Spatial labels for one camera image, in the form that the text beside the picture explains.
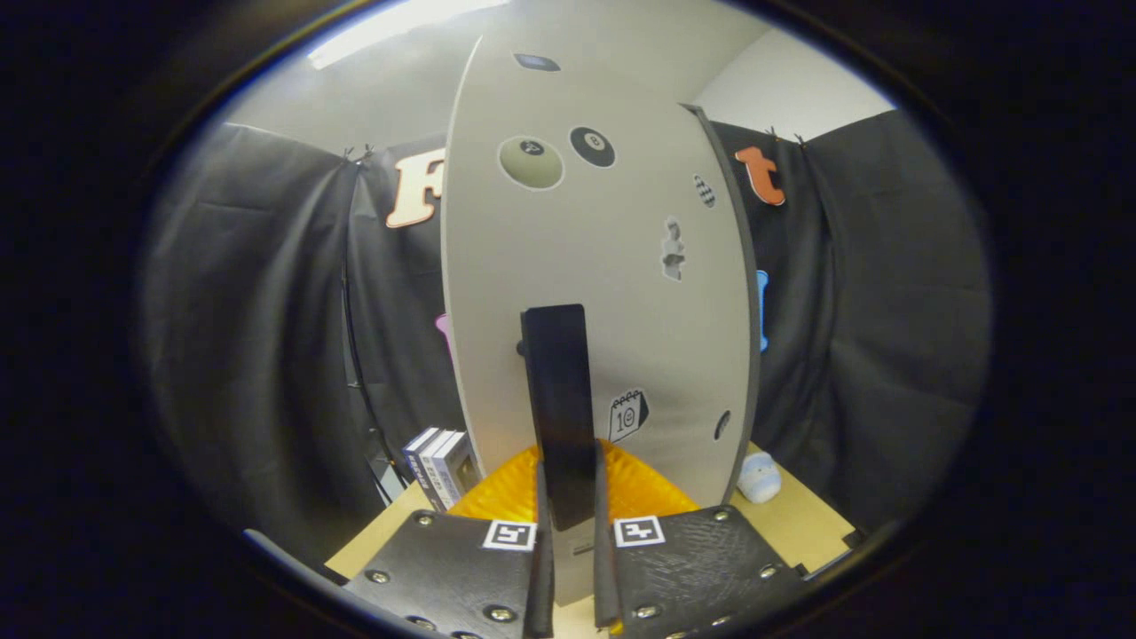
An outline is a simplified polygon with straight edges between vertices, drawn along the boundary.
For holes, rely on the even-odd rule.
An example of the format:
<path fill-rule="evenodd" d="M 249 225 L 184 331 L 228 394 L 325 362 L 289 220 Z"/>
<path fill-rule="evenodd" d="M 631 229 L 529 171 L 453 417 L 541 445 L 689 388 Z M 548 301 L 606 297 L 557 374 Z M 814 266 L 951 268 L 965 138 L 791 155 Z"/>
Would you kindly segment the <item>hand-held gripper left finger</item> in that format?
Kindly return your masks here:
<path fill-rule="evenodd" d="M 449 638 L 550 638 L 553 569 L 542 457 L 528 446 L 449 513 L 411 512 L 346 582 Z"/>

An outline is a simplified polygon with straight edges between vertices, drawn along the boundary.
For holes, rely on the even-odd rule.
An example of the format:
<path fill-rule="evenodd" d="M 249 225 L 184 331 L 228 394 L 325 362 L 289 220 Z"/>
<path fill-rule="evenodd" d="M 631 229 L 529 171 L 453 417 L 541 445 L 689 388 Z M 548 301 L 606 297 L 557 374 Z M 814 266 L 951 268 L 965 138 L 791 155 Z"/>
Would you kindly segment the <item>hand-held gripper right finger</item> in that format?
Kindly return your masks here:
<path fill-rule="evenodd" d="M 699 507 L 630 453 L 599 440 L 594 619 L 613 638 L 726 638 L 810 590 L 736 507 Z"/>

